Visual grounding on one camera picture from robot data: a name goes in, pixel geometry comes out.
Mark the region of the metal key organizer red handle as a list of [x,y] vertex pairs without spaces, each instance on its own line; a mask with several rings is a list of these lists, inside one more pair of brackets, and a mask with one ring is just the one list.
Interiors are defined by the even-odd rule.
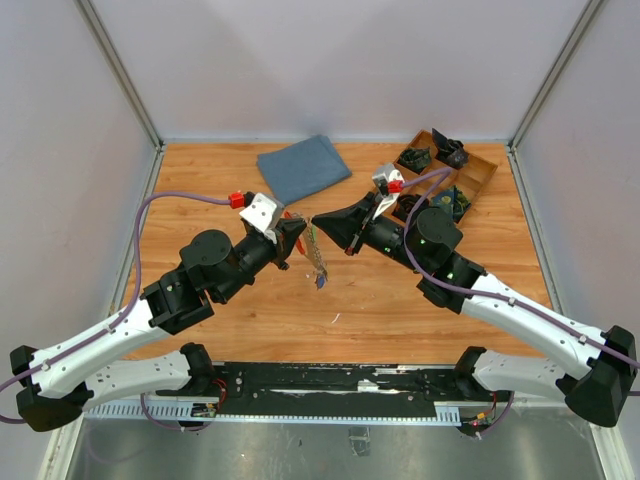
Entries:
[[303,245],[306,248],[306,253],[302,254],[312,265],[314,270],[314,283],[317,290],[322,289],[328,282],[328,270],[326,263],[322,257],[318,242],[313,242],[311,238],[311,223],[310,218],[305,218],[307,227],[300,237],[303,241]]

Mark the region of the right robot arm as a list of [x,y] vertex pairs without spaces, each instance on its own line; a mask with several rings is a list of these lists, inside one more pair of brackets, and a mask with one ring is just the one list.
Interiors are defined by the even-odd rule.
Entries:
[[433,305],[494,325],[544,355],[526,359],[470,347],[452,377],[460,397],[521,392],[562,401],[595,425],[617,425],[639,370],[630,331],[618,325],[603,331],[519,294],[456,252],[462,233],[439,207],[418,201],[404,224],[377,210],[367,194],[312,223],[348,255],[368,246],[421,274],[417,287]]

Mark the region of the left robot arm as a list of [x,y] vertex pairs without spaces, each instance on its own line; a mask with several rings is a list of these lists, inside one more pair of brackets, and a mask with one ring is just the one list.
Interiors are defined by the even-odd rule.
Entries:
[[118,313],[56,346],[14,349],[11,367],[22,386],[16,395],[18,423],[47,432],[111,400],[151,392],[200,396],[222,387],[201,344],[150,360],[125,357],[212,317],[213,304],[225,304],[252,285],[268,264],[287,269],[305,228],[301,218],[281,219],[269,239],[247,225],[238,244],[220,230],[205,230],[180,250],[175,269]]

